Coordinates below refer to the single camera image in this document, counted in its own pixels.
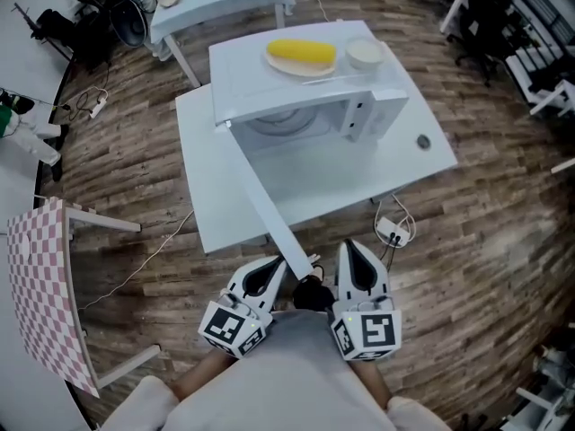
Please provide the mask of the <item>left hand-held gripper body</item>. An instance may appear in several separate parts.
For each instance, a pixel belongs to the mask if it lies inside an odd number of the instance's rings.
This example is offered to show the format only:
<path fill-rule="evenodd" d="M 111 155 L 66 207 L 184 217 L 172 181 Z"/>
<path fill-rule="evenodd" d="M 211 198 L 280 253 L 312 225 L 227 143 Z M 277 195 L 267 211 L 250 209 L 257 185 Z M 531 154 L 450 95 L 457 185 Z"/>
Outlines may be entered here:
<path fill-rule="evenodd" d="M 245 358 L 267 336 L 271 313 L 253 310 L 228 290 L 208 304 L 199 335 L 229 356 Z"/>

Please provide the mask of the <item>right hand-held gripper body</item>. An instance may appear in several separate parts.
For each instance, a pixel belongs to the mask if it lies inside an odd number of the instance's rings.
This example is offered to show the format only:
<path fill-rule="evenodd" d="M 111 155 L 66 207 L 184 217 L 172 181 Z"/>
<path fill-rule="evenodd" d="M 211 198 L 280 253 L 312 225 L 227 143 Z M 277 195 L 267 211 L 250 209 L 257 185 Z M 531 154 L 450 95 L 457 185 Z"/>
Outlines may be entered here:
<path fill-rule="evenodd" d="M 370 361 L 402 346 L 402 313 L 389 295 L 333 306 L 331 331 L 345 361 Z"/>

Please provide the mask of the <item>person's right forearm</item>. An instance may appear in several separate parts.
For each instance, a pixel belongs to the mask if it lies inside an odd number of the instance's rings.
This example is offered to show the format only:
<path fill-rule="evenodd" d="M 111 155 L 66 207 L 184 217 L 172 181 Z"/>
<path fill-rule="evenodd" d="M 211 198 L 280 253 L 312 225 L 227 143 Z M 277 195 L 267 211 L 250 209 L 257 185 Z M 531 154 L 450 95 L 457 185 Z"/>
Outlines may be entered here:
<path fill-rule="evenodd" d="M 387 410 L 392 393 L 374 361 L 353 364 L 356 375 L 381 409 Z"/>

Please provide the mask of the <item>person's left forearm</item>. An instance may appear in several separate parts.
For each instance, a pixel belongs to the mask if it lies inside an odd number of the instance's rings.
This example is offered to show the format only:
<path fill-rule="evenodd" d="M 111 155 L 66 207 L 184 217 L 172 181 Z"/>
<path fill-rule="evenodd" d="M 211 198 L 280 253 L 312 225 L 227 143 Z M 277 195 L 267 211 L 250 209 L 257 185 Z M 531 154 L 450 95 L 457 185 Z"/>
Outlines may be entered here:
<path fill-rule="evenodd" d="M 184 401 L 191 394 L 214 380 L 236 361 L 235 357 L 214 348 L 197 365 L 172 382 L 170 389 L 178 401 Z"/>

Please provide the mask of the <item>white round plate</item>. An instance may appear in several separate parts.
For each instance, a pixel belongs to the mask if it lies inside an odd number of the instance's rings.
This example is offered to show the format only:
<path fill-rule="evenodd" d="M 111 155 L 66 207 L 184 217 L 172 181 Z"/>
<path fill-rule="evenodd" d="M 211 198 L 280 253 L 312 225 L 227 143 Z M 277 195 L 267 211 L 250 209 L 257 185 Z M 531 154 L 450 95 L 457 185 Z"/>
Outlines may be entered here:
<path fill-rule="evenodd" d="M 247 121 L 245 125 L 264 136 L 293 136 L 311 127 L 317 117 L 318 107 L 288 110 Z"/>

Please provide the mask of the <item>white microwave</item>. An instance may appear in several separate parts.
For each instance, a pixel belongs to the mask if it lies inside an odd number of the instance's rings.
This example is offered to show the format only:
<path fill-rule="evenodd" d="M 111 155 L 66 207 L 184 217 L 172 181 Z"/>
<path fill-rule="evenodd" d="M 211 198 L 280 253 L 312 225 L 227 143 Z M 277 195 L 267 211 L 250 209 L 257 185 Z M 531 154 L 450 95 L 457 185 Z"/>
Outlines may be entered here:
<path fill-rule="evenodd" d="M 211 46 L 215 122 L 219 125 L 230 121 L 235 140 L 251 154 L 274 146 L 305 145 L 334 137 L 351 142 L 381 138 L 407 104 L 408 87 L 386 53 L 376 69 L 352 67 L 345 49 L 348 41 L 355 38 L 377 40 L 364 22 L 346 21 L 259 32 Z M 325 77 L 309 78 L 276 70 L 264 54 L 268 53 L 270 42 L 282 39 L 332 44 L 337 49 L 335 71 Z M 307 107 L 319 108 L 316 120 L 293 136 L 264 136 L 245 125 L 252 119 Z"/>

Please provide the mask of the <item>person's shoe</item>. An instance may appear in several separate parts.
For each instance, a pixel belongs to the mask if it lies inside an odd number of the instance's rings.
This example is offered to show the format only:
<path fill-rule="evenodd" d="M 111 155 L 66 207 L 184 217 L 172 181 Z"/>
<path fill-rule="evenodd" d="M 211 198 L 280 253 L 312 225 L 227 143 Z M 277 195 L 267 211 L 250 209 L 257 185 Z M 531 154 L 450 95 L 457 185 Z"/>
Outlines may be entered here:
<path fill-rule="evenodd" d="M 308 257 L 309 262 L 312 265 L 312 272 L 307 276 L 307 279 L 321 284 L 324 280 L 324 269 L 319 263 L 320 258 L 321 256 L 319 254 L 313 254 Z"/>

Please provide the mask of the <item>person's black trouser leg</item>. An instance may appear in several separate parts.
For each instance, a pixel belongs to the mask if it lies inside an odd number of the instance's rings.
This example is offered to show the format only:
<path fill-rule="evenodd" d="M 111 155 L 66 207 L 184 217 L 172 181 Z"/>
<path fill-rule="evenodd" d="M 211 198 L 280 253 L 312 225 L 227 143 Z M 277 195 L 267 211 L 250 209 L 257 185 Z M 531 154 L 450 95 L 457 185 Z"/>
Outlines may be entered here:
<path fill-rule="evenodd" d="M 316 277 L 307 277 L 294 289 L 292 301 L 298 310 L 325 312 L 332 309 L 335 298 L 332 291 L 320 280 Z"/>

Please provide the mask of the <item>white power strip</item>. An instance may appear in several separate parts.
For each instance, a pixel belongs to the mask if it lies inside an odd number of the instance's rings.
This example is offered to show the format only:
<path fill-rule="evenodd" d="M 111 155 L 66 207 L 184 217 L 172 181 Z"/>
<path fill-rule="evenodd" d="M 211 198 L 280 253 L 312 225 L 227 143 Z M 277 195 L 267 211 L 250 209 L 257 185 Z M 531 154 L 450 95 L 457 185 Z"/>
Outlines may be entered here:
<path fill-rule="evenodd" d="M 411 240 L 411 232 L 407 229 L 406 221 L 396 224 L 382 216 L 376 221 L 375 229 L 380 240 L 390 247 L 403 248 Z"/>
<path fill-rule="evenodd" d="M 90 112 L 91 119 L 95 119 L 100 114 L 102 109 L 107 104 L 108 96 L 109 93 L 107 90 L 99 89 L 99 95 L 96 99 L 96 104 L 93 106 L 92 111 Z"/>

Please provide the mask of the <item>person's light shirt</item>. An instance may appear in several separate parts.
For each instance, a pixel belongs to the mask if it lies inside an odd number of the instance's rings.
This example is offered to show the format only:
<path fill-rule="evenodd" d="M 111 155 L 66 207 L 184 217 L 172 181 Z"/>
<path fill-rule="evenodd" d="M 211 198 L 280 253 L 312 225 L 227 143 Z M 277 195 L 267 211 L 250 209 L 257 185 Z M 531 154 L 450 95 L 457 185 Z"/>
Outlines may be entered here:
<path fill-rule="evenodd" d="M 248 356 L 178 401 L 148 375 L 101 431 L 452 431 L 417 401 L 383 410 L 342 359 L 319 312 L 281 312 Z"/>

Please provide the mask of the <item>white rectangular table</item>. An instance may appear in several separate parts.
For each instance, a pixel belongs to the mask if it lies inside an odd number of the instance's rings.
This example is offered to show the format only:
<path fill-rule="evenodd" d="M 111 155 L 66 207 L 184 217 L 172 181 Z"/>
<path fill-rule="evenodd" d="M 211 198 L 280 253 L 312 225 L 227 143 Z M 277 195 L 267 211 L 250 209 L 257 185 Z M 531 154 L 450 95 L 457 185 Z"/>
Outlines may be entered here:
<path fill-rule="evenodd" d="M 405 81 L 409 100 L 378 141 L 338 136 L 260 151 L 252 167 L 291 227 L 379 198 L 457 164 L 442 128 L 389 47 L 385 63 Z M 268 230 L 248 199 L 216 132 L 209 85 L 176 101 L 181 149 L 204 252 L 262 244 Z"/>

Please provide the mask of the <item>beige round plate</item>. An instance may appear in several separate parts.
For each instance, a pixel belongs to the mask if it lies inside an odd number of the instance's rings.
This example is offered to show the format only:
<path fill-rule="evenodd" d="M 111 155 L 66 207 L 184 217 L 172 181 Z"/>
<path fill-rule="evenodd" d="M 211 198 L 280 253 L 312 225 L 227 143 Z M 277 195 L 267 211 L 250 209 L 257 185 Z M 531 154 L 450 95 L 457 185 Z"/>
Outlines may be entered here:
<path fill-rule="evenodd" d="M 276 57 L 269 53 L 265 53 L 264 57 L 270 66 L 288 75 L 319 78 L 331 75 L 335 71 L 334 63 L 308 63 L 289 58 Z"/>

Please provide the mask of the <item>white rice bowl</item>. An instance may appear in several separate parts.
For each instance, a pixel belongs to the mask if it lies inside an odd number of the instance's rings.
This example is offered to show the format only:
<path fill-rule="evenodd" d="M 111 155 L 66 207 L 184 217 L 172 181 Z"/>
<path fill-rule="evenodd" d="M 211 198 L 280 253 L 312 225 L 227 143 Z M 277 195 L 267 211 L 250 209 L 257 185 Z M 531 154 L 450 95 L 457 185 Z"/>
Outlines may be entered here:
<path fill-rule="evenodd" d="M 383 45 L 375 39 L 351 39 L 345 51 L 349 64 L 358 70 L 376 69 L 385 60 Z"/>

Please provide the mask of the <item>yellow corn cob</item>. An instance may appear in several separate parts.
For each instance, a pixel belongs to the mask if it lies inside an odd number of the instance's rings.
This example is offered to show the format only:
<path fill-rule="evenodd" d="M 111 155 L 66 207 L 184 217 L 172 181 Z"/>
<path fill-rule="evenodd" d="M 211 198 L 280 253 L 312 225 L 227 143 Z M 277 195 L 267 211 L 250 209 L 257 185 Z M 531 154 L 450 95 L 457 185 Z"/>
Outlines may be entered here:
<path fill-rule="evenodd" d="M 274 57 L 307 64 L 330 65 L 337 56 L 337 49 L 332 44 L 296 39 L 273 40 L 268 44 L 267 52 Z"/>

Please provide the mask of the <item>wooden coat rack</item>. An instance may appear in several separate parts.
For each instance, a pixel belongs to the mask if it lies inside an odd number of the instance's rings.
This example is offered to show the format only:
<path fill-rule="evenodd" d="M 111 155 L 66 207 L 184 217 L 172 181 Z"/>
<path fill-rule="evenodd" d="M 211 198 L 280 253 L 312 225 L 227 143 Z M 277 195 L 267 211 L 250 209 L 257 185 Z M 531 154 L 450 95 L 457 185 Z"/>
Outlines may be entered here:
<path fill-rule="evenodd" d="M 61 43 L 54 41 L 51 37 L 46 35 L 42 28 L 28 15 L 27 10 L 23 10 L 17 3 L 13 4 L 12 12 L 17 11 L 25 20 L 29 29 L 31 30 L 31 38 L 38 40 L 41 44 L 48 43 L 56 52 L 63 57 L 68 63 L 73 61 L 73 52 L 65 48 Z"/>

